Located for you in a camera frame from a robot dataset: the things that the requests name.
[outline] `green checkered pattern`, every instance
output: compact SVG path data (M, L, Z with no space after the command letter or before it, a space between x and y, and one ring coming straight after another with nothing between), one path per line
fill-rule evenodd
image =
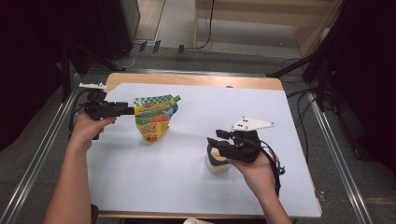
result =
M134 105L140 106L140 105L145 105L147 103L159 104L168 100L173 100L173 96L164 95L164 96L153 96L153 97L140 97L140 98L134 98Z

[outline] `yellow package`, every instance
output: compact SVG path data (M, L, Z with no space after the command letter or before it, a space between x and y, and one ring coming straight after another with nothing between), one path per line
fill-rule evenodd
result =
M146 141L154 143L169 128L169 120L177 112L180 96L141 97L134 99L136 127Z

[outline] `table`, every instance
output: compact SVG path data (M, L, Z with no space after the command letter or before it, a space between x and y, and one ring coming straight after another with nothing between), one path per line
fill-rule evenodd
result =
M313 52L326 28L338 17L342 0L216 0L213 20L291 26L300 52ZM195 0L193 45L197 47L198 19L210 19L212 1Z
M165 94L180 95L181 101L169 130L153 145L143 140L134 116L121 116L93 141L90 193L100 217L263 218L234 167L212 174L205 165L206 138L216 138L216 129L230 131L244 115L276 124L258 133L286 166L280 201L288 215L321 216L278 79L112 74L107 86L108 101L132 104L135 97Z

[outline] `white tabletop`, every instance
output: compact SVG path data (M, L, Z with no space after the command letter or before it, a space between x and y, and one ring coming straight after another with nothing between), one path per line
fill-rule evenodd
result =
M290 217L320 217L321 209L283 91L202 86L122 83L108 101L180 95L169 130L147 143L134 116L121 116L93 141L88 154L92 203L116 214L144 212L186 216L262 216L242 175L231 167L212 174L205 164L207 137L231 130L242 116L273 121L258 130L276 152L286 173L280 177L280 201Z

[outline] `forearm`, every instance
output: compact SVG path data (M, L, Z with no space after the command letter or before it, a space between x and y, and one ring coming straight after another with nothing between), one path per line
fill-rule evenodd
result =
M91 223L86 150L67 147L44 223Z
M265 219L269 224L277 223L291 223L290 219L283 208L280 200L277 198L275 192L269 192L265 195L258 196L262 211L264 212Z

